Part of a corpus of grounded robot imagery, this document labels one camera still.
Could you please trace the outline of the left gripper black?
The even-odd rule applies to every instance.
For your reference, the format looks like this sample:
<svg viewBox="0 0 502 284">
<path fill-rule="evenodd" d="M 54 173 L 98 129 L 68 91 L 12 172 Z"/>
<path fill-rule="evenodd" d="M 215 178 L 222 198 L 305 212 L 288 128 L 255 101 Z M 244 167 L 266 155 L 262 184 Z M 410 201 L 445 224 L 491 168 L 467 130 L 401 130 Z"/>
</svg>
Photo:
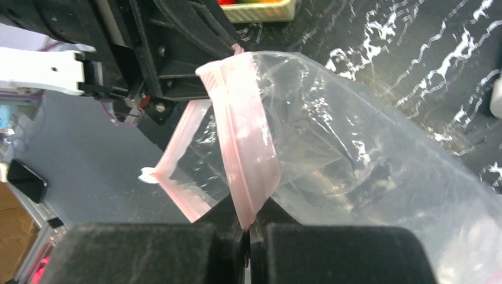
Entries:
<svg viewBox="0 0 502 284">
<path fill-rule="evenodd" d="M 159 125 L 164 99 L 207 97 L 197 67 L 240 53 L 236 29 L 217 1 L 1 1 L 1 23 L 93 47 L 78 56 L 84 93 L 116 101 L 117 109 L 139 98 L 137 106 Z"/>
</svg>

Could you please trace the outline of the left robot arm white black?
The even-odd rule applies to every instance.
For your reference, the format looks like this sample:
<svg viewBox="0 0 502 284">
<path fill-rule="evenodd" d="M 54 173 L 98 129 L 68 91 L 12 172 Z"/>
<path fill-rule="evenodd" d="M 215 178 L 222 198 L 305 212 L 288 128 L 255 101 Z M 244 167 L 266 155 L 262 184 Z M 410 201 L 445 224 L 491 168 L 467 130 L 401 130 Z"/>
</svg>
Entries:
<svg viewBox="0 0 502 284">
<path fill-rule="evenodd" d="M 216 1 L 2 1 L 1 23 L 89 47 L 2 48 L 2 91 L 91 96 L 116 122 L 164 124 L 177 104 L 207 98 L 198 67 L 243 50 Z"/>
</svg>

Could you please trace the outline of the clear zip top bag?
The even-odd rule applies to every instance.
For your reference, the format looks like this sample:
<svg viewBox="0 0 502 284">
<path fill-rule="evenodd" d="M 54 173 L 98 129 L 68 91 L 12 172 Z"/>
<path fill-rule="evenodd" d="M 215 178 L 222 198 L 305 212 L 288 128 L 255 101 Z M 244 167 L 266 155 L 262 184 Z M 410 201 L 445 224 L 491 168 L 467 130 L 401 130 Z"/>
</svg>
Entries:
<svg viewBox="0 0 502 284">
<path fill-rule="evenodd" d="M 440 283 L 501 282 L 501 201 L 423 130 L 313 60 L 244 52 L 195 71 L 154 167 L 190 220 L 225 197 L 247 228 L 266 199 L 307 224 L 395 225 L 422 241 Z"/>
</svg>

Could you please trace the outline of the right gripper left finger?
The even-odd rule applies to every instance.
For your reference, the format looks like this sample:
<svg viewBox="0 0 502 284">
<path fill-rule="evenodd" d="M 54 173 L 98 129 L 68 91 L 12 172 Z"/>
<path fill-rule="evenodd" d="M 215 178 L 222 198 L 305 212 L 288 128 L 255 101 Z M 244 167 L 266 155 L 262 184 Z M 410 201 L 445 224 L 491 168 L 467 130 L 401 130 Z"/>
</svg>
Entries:
<svg viewBox="0 0 502 284">
<path fill-rule="evenodd" d="M 230 197 L 192 224 L 83 224 L 57 243 L 41 283 L 243 283 Z"/>
</svg>

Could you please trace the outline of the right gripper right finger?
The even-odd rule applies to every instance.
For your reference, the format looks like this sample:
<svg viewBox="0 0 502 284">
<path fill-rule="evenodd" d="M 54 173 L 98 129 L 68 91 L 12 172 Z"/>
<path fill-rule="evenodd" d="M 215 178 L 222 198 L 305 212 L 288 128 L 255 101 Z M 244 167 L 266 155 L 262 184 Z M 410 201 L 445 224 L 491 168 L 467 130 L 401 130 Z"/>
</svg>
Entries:
<svg viewBox="0 0 502 284">
<path fill-rule="evenodd" d="M 400 227 L 302 225 L 274 200 L 249 230 L 253 283 L 435 283 L 419 239 Z"/>
</svg>

